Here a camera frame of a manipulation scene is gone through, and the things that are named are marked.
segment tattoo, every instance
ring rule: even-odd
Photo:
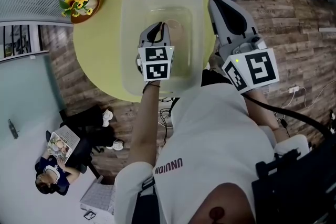
[[[214,222],[212,224],[219,224],[217,223],[218,220],[220,220],[222,217],[224,217],[225,211],[222,207],[215,207],[210,210],[209,216]]]

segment floor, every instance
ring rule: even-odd
[[[306,88],[306,104],[309,106],[323,87],[335,78],[336,33],[320,33],[318,28],[336,26],[336,6],[326,0],[238,0],[237,3],[252,14],[267,46],[275,51],[280,82],[262,89],[269,103],[274,106],[288,104],[292,98],[288,88],[297,85]],[[105,150],[93,157],[98,172],[105,176],[107,183],[113,183],[127,161],[138,104],[106,95],[90,82],[76,59],[72,28],[42,26],[41,33],[43,47],[50,50],[68,115],[94,104],[99,104],[102,109],[109,107],[114,112],[110,125],[117,137],[125,141],[125,148],[119,152]],[[335,90],[336,83],[329,85],[319,100],[306,109],[305,91],[300,88],[288,108],[326,123],[330,109],[336,105]],[[160,103],[161,108],[168,106],[169,103]],[[312,127],[294,119],[286,120],[290,135],[300,133],[313,144],[321,142],[321,135]],[[164,135],[165,129],[159,125],[158,146],[163,145]]]

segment book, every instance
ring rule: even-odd
[[[52,132],[48,142],[48,152],[67,162],[78,145],[80,138],[66,125]]]

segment round table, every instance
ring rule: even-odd
[[[80,66],[100,90],[115,98],[140,102],[141,97],[127,92],[121,81],[120,19],[122,0],[102,0],[99,10],[87,21],[75,24],[73,43]],[[208,0],[204,2],[204,66],[215,43]]]

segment power outlet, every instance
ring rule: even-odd
[[[294,86],[294,87],[288,88],[289,93],[294,93],[294,92],[297,92],[298,90],[299,90],[299,86]]]

